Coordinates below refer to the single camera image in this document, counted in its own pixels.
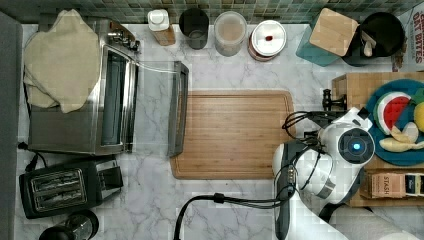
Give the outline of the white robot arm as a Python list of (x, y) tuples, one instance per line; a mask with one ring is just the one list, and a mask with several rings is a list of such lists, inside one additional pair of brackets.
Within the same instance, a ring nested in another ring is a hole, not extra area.
[(313, 213), (300, 193), (311, 193), (325, 205), (340, 205), (353, 196), (375, 152), (371, 128), (369, 111), (353, 107), (321, 128), (315, 144), (291, 140), (276, 149), (272, 168), (280, 201), (274, 211), (278, 240), (348, 240)]

